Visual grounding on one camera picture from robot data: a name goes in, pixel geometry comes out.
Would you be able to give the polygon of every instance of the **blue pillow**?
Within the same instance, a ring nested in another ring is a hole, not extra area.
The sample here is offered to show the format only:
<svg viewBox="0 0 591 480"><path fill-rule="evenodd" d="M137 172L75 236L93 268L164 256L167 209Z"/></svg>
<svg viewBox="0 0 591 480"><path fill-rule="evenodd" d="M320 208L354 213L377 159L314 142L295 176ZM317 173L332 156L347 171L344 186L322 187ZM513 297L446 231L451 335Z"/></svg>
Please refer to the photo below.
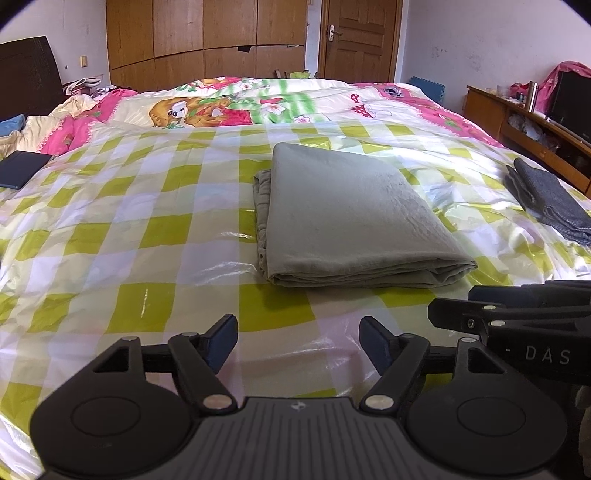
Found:
<svg viewBox="0 0 591 480"><path fill-rule="evenodd" d="M7 137L15 130L21 131L24 126L25 116L23 114L4 120L4 122L0 122L0 137Z"/></svg>

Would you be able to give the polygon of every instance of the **dark blue tablet case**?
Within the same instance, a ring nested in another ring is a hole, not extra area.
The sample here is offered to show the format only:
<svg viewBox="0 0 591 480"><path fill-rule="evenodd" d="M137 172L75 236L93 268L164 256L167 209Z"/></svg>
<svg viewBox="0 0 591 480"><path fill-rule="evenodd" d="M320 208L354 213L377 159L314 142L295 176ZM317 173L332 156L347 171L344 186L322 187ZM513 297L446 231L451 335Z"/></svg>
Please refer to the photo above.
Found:
<svg viewBox="0 0 591 480"><path fill-rule="evenodd" d="M20 190L52 158L44 153L13 152L0 161L0 187Z"/></svg>

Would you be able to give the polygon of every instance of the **bed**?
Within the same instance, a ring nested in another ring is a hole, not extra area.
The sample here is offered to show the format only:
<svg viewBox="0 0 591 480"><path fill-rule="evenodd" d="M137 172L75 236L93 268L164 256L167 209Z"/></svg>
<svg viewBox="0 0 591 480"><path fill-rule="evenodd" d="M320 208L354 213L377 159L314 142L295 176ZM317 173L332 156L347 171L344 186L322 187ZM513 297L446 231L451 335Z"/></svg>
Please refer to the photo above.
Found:
<svg viewBox="0 0 591 480"><path fill-rule="evenodd" d="M39 401L121 336L163 343L234 313L220 377L238 398L359 398L377 379L363 316L451 346L459 334L427 320L435 297L590 274L591 252L503 187L517 155L410 85L221 77L69 100L33 123L23 142L58 156L0 190L0 470L14 478L41 472L27 435ZM265 283L252 178L281 141L387 158L479 268L434 290Z"/></svg>

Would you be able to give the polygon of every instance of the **door handle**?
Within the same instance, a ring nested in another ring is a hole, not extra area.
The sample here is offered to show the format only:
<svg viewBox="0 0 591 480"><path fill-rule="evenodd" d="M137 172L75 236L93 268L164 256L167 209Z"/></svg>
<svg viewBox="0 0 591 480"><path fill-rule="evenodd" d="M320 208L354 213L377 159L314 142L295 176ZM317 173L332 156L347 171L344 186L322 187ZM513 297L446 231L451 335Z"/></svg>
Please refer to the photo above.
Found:
<svg viewBox="0 0 591 480"><path fill-rule="evenodd" d="M335 39L335 35L342 35L342 32L337 32L335 30L335 26L331 25L329 28L329 41L333 41Z"/></svg>

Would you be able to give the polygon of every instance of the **wooden cabinet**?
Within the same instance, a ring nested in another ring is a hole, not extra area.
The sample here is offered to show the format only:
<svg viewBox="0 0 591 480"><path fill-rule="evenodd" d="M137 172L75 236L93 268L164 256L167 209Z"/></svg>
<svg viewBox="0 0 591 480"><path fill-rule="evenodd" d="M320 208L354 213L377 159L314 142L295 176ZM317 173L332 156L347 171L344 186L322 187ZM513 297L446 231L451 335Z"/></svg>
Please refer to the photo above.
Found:
<svg viewBox="0 0 591 480"><path fill-rule="evenodd" d="M116 85L169 90L202 78L269 78L275 70L304 69L307 0L106 0L106 5Z"/></svg>
<svg viewBox="0 0 591 480"><path fill-rule="evenodd" d="M307 0L258 0L258 45L305 45Z"/></svg>
<svg viewBox="0 0 591 480"><path fill-rule="evenodd" d="M108 0L106 20L111 69L154 58L152 0Z"/></svg>
<svg viewBox="0 0 591 480"><path fill-rule="evenodd" d="M111 83L139 93L155 92L158 90L155 73L154 59L132 63L111 70Z"/></svg>
<svg viewBox="0 0 591 480"><path fill-rule="evenodd" d="M495 140L517 150L526 151L530 158L537 159L539 163L554 171L588 198L591 198L591 148L588 145L561 126L547 122L543 117L534 113L526 112L521 104L510 102L474 87L468 86L468 88L464 107L464 116L468 120L479 125ZM508 120L515 113L537 124L545 134L556 137L561 143L561 149L557 153L563 155L568 150L571 153L562 158L512 127Z"/></svg>
<svg viewBox="0 0 591 480"><path fill-rule="evenodd" d="M203 48L256 45L256 0L204 0Z"/></svg>
<svg viewBox="0 0 591 480"><path fill-rule="evenodd" d="M271 45L256 48L257 78L274 78L275 70L280 72L300 72L304 69L305 47Z"/></svg>
<svg viewBox="0 0 591 480"><path fill-rule="evenodd" d="M154 0L154 55L203 48L203 0Z"/></svg>
<svg viewBox="0 0 591 480"><path fill-rule="evenodd" d="M154 60L158 90L170 90L205 77L203 50L177 53Z"/></svg>
<svg viewBox="0 0 591 480"><path fill-rule="evenodd" d="M236 47L205 50L205 77L255 77L256 47L249 52Z"/></svg>
<svg viewBox="0 0 591 480"><path fill-rule="evenodd" d="M464 116L479 125L492 138L499 138L505 115L505 105L493 98L474 94L466 98Z"/></svg>

